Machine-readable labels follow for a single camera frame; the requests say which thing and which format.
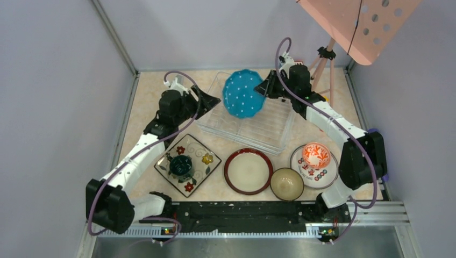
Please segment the dark green mug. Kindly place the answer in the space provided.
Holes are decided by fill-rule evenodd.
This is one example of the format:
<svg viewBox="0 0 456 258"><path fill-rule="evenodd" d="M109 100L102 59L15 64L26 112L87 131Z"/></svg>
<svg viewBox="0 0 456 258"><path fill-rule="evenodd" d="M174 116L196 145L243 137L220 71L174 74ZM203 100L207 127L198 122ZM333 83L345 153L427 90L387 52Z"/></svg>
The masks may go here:
<svg viewBox="0 0 456 258"><path fill-rule="evenodd" d="M169 174L181 182L189 180L194 174L192 158L186 155L178 155L169 163Z"/></svg>

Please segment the orange white patterned bowl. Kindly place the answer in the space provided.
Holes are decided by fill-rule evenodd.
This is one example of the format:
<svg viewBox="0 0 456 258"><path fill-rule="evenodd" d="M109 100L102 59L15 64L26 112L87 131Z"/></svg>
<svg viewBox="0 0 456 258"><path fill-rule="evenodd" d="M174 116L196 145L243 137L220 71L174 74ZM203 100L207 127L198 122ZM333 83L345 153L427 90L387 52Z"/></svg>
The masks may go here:
<svg viewBox="0 0 456 258"><path fill-rule="evenodd" d="M302 155L305 163L315 169L322 169L331 162L331 152L326 146L318 142L306 144Z"/></svg>

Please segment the white wire dish rack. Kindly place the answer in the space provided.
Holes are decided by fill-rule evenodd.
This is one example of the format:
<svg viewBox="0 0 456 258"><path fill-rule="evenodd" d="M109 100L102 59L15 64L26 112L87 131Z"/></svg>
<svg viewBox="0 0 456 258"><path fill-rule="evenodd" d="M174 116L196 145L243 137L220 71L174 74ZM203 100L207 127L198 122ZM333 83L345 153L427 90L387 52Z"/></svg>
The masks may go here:
<svg viewBox="0 0 456 258"><path fill-rule="evenodd" d="M222 100L196 123L207 133L278 155L286 149L294 113L290 101L266 98L263 108L252 118L238 119L223 104L222 89L232 73L220 71L213 79L209 95Z"/></svg>

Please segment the teal polka dot plate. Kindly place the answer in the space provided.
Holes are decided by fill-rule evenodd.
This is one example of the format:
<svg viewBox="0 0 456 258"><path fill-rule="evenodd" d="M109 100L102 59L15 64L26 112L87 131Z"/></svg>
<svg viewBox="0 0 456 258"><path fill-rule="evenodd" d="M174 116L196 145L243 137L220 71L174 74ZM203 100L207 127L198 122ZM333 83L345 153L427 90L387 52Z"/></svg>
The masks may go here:
<svg viewBox="0 0 456 258"><path fill-rule="evenodd" d="M263 82L257 71L237 70L225 81L223 104L228 113L238 119L254 117L263 108L266 97L254 88Z"/></svg>

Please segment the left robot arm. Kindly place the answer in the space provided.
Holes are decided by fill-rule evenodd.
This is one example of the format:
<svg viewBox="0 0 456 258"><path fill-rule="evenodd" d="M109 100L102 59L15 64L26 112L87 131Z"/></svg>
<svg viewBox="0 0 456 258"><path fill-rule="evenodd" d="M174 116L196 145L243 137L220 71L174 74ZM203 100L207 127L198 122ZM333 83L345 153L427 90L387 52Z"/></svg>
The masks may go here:
<svg viewBox="0 0 456 258"><path fill-rule="evenodd" d="M129 193L178 134L220 102L220 98L206 94L197 85L189 90L164 91L155 117L147 124L132 150L100 180L92 179L87 183L88 223L101 226L104 231L122 234L134 221L144 218L168 221L173 212L163 194L153 192L130 200Z"/></svg>

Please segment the red rimmed beige plate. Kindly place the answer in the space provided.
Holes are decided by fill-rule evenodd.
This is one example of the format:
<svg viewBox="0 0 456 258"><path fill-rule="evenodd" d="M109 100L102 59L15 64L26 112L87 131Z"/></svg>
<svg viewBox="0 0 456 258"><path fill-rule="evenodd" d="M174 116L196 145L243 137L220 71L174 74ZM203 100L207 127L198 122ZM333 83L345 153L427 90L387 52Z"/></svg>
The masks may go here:
<svg viewBox="0 0 456 258"><path fill-rule="evenodd" d="M257 195L270 186L273 164L257 149L242 148L225 161L223 175L228 186L242 195Z"/></svg>

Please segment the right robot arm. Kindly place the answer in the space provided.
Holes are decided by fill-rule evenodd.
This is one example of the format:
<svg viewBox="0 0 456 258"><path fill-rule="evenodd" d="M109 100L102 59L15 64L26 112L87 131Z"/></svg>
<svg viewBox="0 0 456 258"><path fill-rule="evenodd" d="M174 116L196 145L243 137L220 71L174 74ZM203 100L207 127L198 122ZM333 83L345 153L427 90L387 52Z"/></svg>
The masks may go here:
<svg viewBox="0 0 456 258"><path fill-rule="evenodd" d="M288 72L271 70L254 91L271 99L290 100L297 114L321 129L341 150L339 178L317 196L315 214L319 220L330 221L353 191L365 184L375 184L387 174L382 134L358 128L338 114L322 95L311 89L306 66L292 65Z"/></svg>

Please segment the brown speckled bowl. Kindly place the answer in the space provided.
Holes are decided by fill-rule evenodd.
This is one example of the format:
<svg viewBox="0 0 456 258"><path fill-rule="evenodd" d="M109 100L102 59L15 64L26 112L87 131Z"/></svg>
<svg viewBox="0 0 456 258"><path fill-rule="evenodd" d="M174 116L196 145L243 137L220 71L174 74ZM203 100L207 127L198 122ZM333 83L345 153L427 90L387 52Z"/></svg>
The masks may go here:
<svg viewBox="0 0 456 258"><path fill-rule="evenodd" d="M304 191L302 176L291 168L280 168L273 172L270 188L276 198L283 201L294 201Z"/></svg>

